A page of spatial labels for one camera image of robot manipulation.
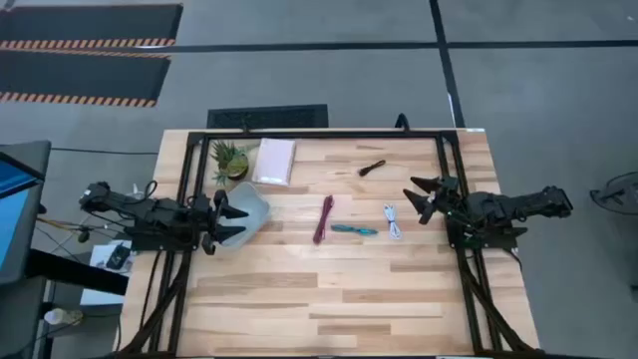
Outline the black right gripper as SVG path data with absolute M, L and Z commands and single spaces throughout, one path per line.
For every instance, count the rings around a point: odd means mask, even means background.
M 419 195 L 408 189 L 403 190 L 404 195 L 420 216 L 419 224 L 429 223 L 434 213 L 434 207 L 437 211 L 448 216 L 467 218 L 465 198 L 460 193 L 458 178 L 449 176 L 433 179 L 410 177 L 410 181 L 426 193 L 433 193 L 434 196 L 433 201 L 430 202 L 427 196 Z

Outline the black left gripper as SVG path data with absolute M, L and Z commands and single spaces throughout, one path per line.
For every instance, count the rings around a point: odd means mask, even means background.
M 209 198 L 203 193 L 193 196 L 191 208 L 194 210 L 196 225 L 203 233 L 201 247 L 207 255 L 215 254 L 218 243 L 224 243 L 246 230 L 245 226 L 223 226 L 219 223 L 222 216 L 228 219 L 248 216 L 247 212 L 228 203 L 227 194 L 222 189 L 217 190 L 213 198 Z

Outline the white plastic bin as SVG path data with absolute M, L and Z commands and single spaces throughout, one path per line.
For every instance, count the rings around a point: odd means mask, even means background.
M 227 248 L 238 248 L 260 230 L 269 218 L 270 205 L 257 188 L 250 182 L 241 182 L 228 194 L 229 204 L 247 213 L 247 217 L 229 219 L 222 217 L 220 224 L 224 226 L 244 226 L 245 230 L 226 239 L 220 245 Z

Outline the small potted green plant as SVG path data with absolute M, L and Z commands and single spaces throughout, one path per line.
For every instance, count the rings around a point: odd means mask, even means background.
M 250 147 L 237 146 L 222 140 L 212 144 L 210 155 L 217 163 L 214 180 L 217 185 L 226 185 L 228 181 L 243 180 L 248 174 Z

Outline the black ribbed floor mat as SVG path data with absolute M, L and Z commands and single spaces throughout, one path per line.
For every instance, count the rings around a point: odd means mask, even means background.
M 211 109 L 208 129 L 303 129 L 328 128 L 327 105 L 296 105 Z

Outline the small black handheld device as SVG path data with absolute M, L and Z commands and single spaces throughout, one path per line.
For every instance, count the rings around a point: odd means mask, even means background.
M 110 270 L 120 270 L 128 262 L 131 255 L 131 250 L 125 246 L 122 242 L 118 244 L 109 259 L 106 262 L 106 268 Z

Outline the white paper sheet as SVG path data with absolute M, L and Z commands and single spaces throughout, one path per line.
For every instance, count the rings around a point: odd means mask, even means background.
M 123 246 L 127 251 L 127 258 L 119 268 L 107 267 L 107 263 L 118 246 Z M 134 263 L 134 255 L 131 251 L 131 243 L 129 241 L 112 241 L 109 244 L 95 245 L 92 251 L 90 265 L 105 269 L 111 272 L 129 275 Z

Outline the black side desk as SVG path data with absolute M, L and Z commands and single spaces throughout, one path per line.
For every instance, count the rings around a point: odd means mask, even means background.
M 31 249 L 24 273 L 27 277 L 42 276 L 93 290 L 124 295 L 129 279 L 121 274 L 90 266 L 38 249 Z

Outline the clear plastic bottle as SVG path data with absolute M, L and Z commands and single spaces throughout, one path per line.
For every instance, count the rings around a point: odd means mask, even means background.
M 50 325 L 77 325 L 84 317 L 80 310 L 54 308 L 44 314 L 44 320 Z

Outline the black orange-striped floor mat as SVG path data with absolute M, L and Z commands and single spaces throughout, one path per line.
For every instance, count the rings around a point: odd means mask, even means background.
M 25 6 L 0 10 L 0 49 L 170 46 L 181 4 Z
M 168 56 L 0 50 L 0 103 L 151 108 L 169 65 Z

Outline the computer monitor with blue screen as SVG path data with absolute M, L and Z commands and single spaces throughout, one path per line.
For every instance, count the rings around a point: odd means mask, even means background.
M 0 154 L 39 172 L 47 172 L 51 143 L 36 141 L 0 146 Z M 0 286 L 24 276 L 43 184 L 0 198 Z

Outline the black metal table frame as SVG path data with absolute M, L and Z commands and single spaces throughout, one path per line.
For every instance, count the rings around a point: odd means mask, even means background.
M 452 169 L 449 146 L 400 131 L 295 134 L 288 186 L 263 186 L 249 242 L 191 260 L 180 357 L 469 354 L 459 257 L 405 198 Z

